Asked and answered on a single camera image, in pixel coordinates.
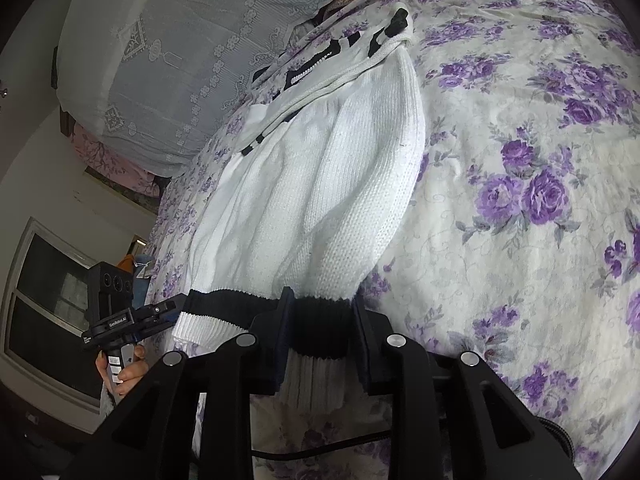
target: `human hand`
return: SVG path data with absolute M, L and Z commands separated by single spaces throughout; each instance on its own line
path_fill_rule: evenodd
M 136 347 L 134 348 L 134 355 L 136 360 L 118 374 L 118 378 L 122 382 L 115 385 L 114 392 L 111 391 L 111 381 L 109 380 L 109 375 L 107 372 L 107 356 L 104 354 L 104 352 L 100 351 L 98 357 L 95 359 L 95 367 L 98 369 L 100 377 L 102 377 L 102 381 L 104 382 L 105 386 L 107 386 L 107 390 L 111 393 L 111 395 L 124 397 L 132 390 L 132 388 L 136 384 L 140 382 L 140 379 L 142 379 L 142 377 L 144 377 L 145 374 L 149 371 L 149 365 L 145 361 L 145 347 L 143 347 L 142 345 L 136 345 Z

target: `bed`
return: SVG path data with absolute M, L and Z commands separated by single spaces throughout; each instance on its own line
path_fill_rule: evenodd
M 599 478 L 640 419 L 640 50 L 608 0 L 352 2 L 287 49 L 173 179 L 149 245 L 147 301 L 188 292 L 193 233 L 249 106 L 396 2 L 414 19 L 427 140 L 401 227 L 360 291 L 427 350 L 479 353 L 568 431 L 583 478 Z M 148 342 L 156 356 L 166 345 Z M 327 416 L 270 398 L 252 410 L 254 448 L 285 452 L 384 430 L 391 408 L 354 381 Z M 386 478 L 389 458 L 382 441 L 254 469 L 364 480 Z

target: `wall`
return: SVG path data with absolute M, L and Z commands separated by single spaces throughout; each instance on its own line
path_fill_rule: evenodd
M 0 182 L 0 283 L 29 218 L 95 260 L 117 263 L 134 235 L 146 237 L 154 215 L 84 174 L 54 110 L 37 128 Z M 0 380 L 38 409 L 92 431 L 95 415 L 65 402 L 0 360 Z
M 71 0 L 35 0 L 0 53 L 0 179 L 38 125 L 58 106 L 50 86 L 53 49 Z

